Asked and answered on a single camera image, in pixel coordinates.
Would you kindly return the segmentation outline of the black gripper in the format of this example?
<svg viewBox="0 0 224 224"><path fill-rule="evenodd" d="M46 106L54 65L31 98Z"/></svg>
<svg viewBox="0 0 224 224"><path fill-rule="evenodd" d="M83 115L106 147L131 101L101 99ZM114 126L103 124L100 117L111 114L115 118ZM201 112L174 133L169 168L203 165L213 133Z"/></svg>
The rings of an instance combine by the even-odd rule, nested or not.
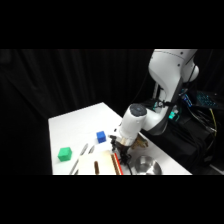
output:
<svg viewBox="0 0 224 224"><path fill-rule="evenodd" d="M123 163L125 165L130 163L131 155L126 154L128 149L132 146L132 141L126 138L120 138L118 136L110 135L112 150L117 150L116 154L120 163L122 163L121 155L124 155Z"/></svg>

